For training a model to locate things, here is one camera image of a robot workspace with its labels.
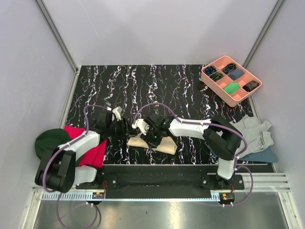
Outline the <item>pink divided tray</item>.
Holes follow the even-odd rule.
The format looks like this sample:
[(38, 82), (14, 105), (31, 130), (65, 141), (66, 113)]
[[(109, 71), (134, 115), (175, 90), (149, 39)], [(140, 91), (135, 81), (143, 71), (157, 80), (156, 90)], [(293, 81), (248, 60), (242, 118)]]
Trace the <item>pink divided tray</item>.
[[(232, 62), (237, 64), (237, 66), (238, 66), (237, 69), (243, 69), (243, 71), (244, 71), (244, 75), (241, 76), (239, 79), (237, 79), (235, 81), (232, 80), (227, 74), (225, 74), (223, 72), (223, 68), (227, 64), (232, 63)], [(207, 76), (203, 72), (204, 69), (208, 66), (214, 66), (217, 69), (216, 72), (222, 73), (224, 75), (224, 77), (222, 79), (218, 80), (217, 82), (214, 82), (210, 78), (210, 76)], [(252, 81), (252, 80), (259, 82), (260, 85), (257, 88), (255, 88), (253, 91), (246, 92), (243, 89), (243, 86), (245, 84), (247, 84), (248, 82)], [(213, 61), (212, 63), (208, 64), (207, 66), (202, 67), (201, 81), (203, 83), (205, 83), (213, 92), (215, 92), (230, 107), (237, 106), (243, 100), (245, 100), (246, 98), (251, 96), (254, 92), (256, 92), (258, 90), (258, 88), (260, 88), (263, 84), (260, 79), (255, 77), (252, 73), (250, 73), (248, 70), (246, 70), (243, 66), (241, 66), (238, 62), (236, 62), (235, 60), (233, 60), (229, 56), (222, 56), (219, 59), (217, 59), (217, 60)], [(224, 87), (226, 87), (228, 84), (230, 84), (232, 82), (239, 83), (240, 89), (238, 91), (236, 91), (234, 94), (229, 95), (224, 91)]]

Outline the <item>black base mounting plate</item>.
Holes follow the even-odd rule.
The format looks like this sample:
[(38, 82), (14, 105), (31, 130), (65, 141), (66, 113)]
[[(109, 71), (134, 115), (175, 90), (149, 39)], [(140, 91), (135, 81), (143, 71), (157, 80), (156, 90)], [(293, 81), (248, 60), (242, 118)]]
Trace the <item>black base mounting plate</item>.
[(108, 190), (138, 186), (191, 186), (207, 190), (243, 190), (241, 175), (229, 180), (218, 176), (215, 165), (105, 165), (98, 169), (93, 182), (77, 185), (77, 189)]

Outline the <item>beige cloth napkin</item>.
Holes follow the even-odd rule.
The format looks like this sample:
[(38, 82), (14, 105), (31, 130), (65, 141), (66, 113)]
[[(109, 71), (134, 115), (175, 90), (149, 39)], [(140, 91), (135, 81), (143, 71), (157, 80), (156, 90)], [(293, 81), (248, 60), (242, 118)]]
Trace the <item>beige cloth napkin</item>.
[(127, 141), (127, 145), (133, 147), (145, 148), (145, 149), (152, 149), (161, 153), (175, 155), (178, 146), (171, 137), (169, 136), (162, 137), (161, 143), (157, 147), (154, 147), (154, 146), (148, 146), (148, 144), (143, 139), (141, 139), (140, 136), (141, 134), (131, 137)]

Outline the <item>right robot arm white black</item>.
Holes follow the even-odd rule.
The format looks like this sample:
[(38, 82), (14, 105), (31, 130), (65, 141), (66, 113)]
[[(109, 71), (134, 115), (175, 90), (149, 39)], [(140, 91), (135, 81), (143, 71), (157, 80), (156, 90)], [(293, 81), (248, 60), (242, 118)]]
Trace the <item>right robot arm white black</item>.
[(218, 157), (216, 183), (222, 189), (233, 182), (234, 158), (242, 141), (242, 134), (223, 118), (190, 120), (173, 115), (162, 118), (151, 114), (137, 119), (133, 128), (141, 132), (140, 138), (149, 148), (157, 149), (171, 137), (191, 137), (202, 139)]

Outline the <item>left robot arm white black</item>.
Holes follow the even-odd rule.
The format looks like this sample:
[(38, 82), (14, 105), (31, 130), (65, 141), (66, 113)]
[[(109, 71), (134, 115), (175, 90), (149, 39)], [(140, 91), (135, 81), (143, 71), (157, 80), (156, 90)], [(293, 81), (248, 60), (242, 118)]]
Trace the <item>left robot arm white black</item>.
[(51, 129), (35, 140), (40, 164), (34, 179), (45, 191), (67, 193), (72, 186), (87, 183), (97, 189), (103, 177), (102, 167), (109, 137), (126, 139), (135, 131), (121, 116), (122, 108), (102, 108), (97, 118), (85, 118), (85, 128), (66, 126)]

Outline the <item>grey-blue rolled sock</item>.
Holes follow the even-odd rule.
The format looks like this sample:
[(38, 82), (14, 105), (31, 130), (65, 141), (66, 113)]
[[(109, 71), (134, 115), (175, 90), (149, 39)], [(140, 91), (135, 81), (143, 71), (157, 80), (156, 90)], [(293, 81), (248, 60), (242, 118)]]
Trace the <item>grey-blue rolled sock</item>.
[(243, 75), (244, 75), (243, 69), (235, 69), (228, 74), (228, 76), (234, 81), (239, 79)]

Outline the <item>yellow patterned rolled sock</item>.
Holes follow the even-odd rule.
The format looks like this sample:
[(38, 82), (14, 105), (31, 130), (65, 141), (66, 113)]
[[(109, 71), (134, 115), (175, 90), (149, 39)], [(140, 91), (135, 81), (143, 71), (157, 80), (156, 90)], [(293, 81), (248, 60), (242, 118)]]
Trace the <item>yellow patterned rolled sock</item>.
[(213, 74), (210, 75), (210, 78), (214, 81), (217, 82), (218, 80), (222, 79), (224, 75), (220, 72), (214, 72)]

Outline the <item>blue folded cloth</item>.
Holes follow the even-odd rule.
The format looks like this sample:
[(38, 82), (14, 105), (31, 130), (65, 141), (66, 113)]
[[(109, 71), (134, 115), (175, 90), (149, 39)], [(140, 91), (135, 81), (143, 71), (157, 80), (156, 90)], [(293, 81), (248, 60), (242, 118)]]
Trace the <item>blue folded cloth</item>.
[(269, 146), (265, 150), (256, 153), (249, 153), (243, 157), (239, 157), (241, 161), (276, 163), (278, 158), (272, 148)]

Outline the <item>green rolled sock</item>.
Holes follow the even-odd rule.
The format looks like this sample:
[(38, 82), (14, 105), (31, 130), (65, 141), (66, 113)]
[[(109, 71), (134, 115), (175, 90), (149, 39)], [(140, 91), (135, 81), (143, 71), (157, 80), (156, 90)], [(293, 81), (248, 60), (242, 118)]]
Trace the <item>green rolled sock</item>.
[(226, 87), (224, 87), (224, 91), (229, 95), (234, 94), (239, 89), (240, 89), (240, 85), (239, 83), (236, 82), (232, 82), (228, 84)]

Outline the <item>dark multicolour rolled sock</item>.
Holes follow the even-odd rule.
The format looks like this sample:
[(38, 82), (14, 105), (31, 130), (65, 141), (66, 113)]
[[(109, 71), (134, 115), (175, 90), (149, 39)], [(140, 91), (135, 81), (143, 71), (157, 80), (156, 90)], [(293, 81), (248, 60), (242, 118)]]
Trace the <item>dark multicolour rolled sock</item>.
[(230, 72), (234, 71), (237, 67), (238, 67), (237, 64), (233, 62), (229, 63), (223, 68), (223, 72), (228, 75)]

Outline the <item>blue patterned rolled sock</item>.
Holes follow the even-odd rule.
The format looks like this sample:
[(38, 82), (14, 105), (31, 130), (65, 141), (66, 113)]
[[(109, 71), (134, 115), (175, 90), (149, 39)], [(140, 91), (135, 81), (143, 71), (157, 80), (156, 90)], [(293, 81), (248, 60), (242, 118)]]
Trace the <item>blue patterned rolled sock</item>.
[(210, 76), (211, 74), (213, 74), (214, 72), (216, 72), (217, 69), (214, 67), (214, 66), (208, 66), (204, 69), (204, 73), (207, 75), (207, 76)]

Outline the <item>aluminium frame rail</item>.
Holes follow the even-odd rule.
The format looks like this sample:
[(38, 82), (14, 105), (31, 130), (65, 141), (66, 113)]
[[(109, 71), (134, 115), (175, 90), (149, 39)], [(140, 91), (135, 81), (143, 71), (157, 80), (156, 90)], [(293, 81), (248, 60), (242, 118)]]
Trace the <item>aluminium frame rail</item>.
[(55, 22), (51, 16), (49, 10), (47, 9), (44, 1), (43, 0), (34, 0), (34, 2), (37, 5), (39, 11), (41, 12), (44, 20), (46, 21), (46, 24), (48, 25), (52, 35), (54, 36), (56, 43), (58, 44), (62, 54), (64, 55), (65, 59), (67, 60), (70, 68), (72, 69), (72, 71), (74, 73), (76, 73), (78, 70), (78, 66), (75, 63), (72, 55), (70, 54), (63, 38), (61, 37), (61, 35), (57, 29), (57, 26), (55, 25)]

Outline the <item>dark green baseball cap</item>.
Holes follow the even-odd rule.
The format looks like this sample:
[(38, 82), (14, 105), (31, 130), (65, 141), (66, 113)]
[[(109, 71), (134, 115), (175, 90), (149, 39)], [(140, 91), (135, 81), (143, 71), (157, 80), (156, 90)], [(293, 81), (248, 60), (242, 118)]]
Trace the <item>dark green baseball cap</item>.
[(65, 144), (80, 136), (84, 131), (84, 128), (66, 125), (64, 129), (50, 129), (43, 132), (35, 140), (34, 148), (36, 156), (41, 160), (47, 147)]

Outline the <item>grey t-shirt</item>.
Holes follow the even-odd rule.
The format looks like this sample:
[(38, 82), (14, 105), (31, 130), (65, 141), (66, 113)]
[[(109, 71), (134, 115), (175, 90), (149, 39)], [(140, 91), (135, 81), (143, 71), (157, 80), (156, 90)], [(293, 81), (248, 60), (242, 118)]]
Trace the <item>grey t-shirt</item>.
[(272, 124), (267, 120), (261, 123), (256, 116), (246, 115), (239, 122), (230, 122), (230, 124), (243, 135), (247, 142), (247, 149), (238, 155), (239, 158), (264, 151), (274, 144), (269, 132)]

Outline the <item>dark brown rolled sock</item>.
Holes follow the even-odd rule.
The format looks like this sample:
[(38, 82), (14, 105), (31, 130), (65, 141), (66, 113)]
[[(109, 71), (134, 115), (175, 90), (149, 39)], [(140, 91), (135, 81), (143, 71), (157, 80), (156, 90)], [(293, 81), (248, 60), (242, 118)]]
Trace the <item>dark brown rolled sock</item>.
[(252, 80), (252, 81), (248, 82), (247, 84), (245, 84), (245, 85), (243, 86), (243, 89), (244, 89), (246, 92), (251, 92), (251, 91), (253, 91), (255, 88), (257, 88), (259, 85), (260, 85), (259, 82)]

